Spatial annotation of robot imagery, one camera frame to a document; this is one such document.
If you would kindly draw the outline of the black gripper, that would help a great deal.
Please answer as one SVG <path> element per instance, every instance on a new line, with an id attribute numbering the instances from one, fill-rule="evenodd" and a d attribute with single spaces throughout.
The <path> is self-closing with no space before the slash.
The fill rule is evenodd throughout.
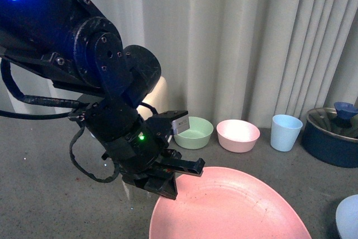
<path id="1" fill-rule="evenodd" d="M 75 121 L 80 130 L 69 146 L 71 162 L 96 182 L 110 183 L 121 175 L 127 184 L 175 200 L 176 173 L 201 176 L 205 166 L 202 158 L 183 160 L 180 152 L 168 147 L 169 137 L 173 135 L 171 122 L 184 115 L 188 115 L 186 110 L 163 113 L 154 110 L 145 120 L 126 103 L 107 99 L 74 109 L 69 120 Z M 107 178 L 96 177 L 76 161 L 72 148 L 86 129 L 104 147 L 102 159 L 113 162 L 114 172 Z"/>

